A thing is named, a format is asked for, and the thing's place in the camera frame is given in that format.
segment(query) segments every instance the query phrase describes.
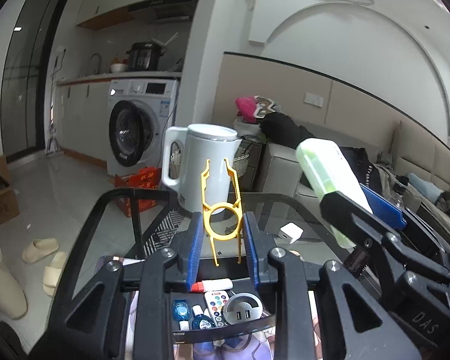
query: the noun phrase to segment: wicker basket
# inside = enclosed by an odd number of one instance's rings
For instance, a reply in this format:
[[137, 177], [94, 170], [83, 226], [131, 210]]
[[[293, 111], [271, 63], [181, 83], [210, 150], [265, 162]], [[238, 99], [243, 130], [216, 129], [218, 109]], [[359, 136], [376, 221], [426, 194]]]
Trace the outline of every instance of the wicker basket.
[[[176, 179], [180, 173], [180, 159], [182, 156], [182, 149], [176, 149], [170, 156], [170, 177]], [[248, 151], [243, 147], [239, 147], [233, 159], [233, 168], [236, 171], [238, 178], [245, 174], [248, 166]]]

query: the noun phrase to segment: black and white striped fabric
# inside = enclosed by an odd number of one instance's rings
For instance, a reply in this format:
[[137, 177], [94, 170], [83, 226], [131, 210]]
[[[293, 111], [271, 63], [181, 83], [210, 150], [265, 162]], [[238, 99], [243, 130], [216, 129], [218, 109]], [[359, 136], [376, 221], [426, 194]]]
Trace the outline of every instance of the black and white striped fabric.
[[156, 232], [145, 243], [145, 256], [150, 256], [158, 249], [169, 246], [184, 217], [185, 215], [181, 212], [170, 211], [158, 225]]

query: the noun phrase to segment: white pillar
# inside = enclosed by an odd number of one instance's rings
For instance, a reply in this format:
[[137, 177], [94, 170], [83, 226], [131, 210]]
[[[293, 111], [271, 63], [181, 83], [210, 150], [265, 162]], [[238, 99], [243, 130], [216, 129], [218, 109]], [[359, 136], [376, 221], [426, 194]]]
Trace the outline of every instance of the white pillar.
[[176, 125], [210, 123], [235, 0], [199, 0], [183, 68]]

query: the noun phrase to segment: white bottle cap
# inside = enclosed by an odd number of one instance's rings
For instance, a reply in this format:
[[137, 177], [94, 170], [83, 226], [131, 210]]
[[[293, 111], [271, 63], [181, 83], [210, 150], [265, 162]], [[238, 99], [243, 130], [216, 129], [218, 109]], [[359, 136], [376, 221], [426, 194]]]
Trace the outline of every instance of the white bottle cap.
[[180, 325], [180, 330], [190, 330], [188, 321], [180, 321], [178, 324]]
[[200, 314], [203, 314], [203, 310], [202, 310], [202, 308], [200, 307], [200, 305], [195, 305], [195, 306], [193, 306], [192, 307], [192, 310], [193, 310], [193, 315], [195, 315], [195, 316], [197, 316], [197, 315], [200, 315]]

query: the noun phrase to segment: white power adapter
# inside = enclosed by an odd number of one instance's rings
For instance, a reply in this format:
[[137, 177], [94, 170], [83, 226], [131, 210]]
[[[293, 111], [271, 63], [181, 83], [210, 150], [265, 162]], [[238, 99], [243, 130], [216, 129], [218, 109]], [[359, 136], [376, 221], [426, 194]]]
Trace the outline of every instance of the white power adapter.
[[303, 230], [298, 227], [295, 223], [287, 223], [285, 226], [280, 228], [278, 237], [283, 239], [289, 244], [293, 244], [297, 239], [302, 236]]

